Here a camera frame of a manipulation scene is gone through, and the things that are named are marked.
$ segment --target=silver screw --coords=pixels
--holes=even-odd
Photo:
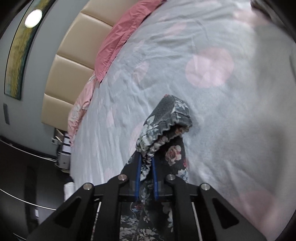
[[[92,184],[91,183],[85,183],[83,185],[83,189],[85,189],[85,190],[91,190],[92,189]]]
[[[203,183],[202,185],[200,185],[200,187],[202,188],[202,190],[209,190],[211,188],[211,186],[207,183]]]
[[[120,181],[125,181],[127,178],[128,178],[128,177],[127,177],[127,175],[125,175],[125,174],[120,174],[120,175],[118,175],[118,179],[119,179]]]
[[[174,174],[168,174],[168,175],[167,175],[167,179],[168,179],[169,181],[173,181],[173,180],[176,179],[176,176],[175,176]]]

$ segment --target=headboard panel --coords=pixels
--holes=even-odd
[[[112,26],[137,0],[90,0],[64,36],[50,69],[41,121],[67,130],[68,114],[94,71],[97,52]]]

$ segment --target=pink pillowcase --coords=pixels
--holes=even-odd
[[[105,77],[118,52],[144,19],[160,6],[163,0],[141,0],[123,14],[102,43],[96,57],[94,74],[84,86],[68,117],[68,134],[73,144],[80,122],[94,93],[95,84]]]

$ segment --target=gray wall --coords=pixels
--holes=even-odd
[[[13,36],[28,5],[11,22],[0,39],[0,134],[18,144],[55,155],[51,144],[54,128],[41,123],[46,80],[55,53],[69,26],[88,0],[56,0],[46,14],[32,43],[23,79],[22,100],[4,95],[7,57]],[[4,120],[2,105],[9,110],[10,125]]]

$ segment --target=bed sheet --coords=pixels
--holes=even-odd
[[[210,183],[268,240],[296,209],[296,46],[245,0],[169,0],[96,86],[72,151],[78,189],[120,173],[165,94],[187,102],[189,182]]]

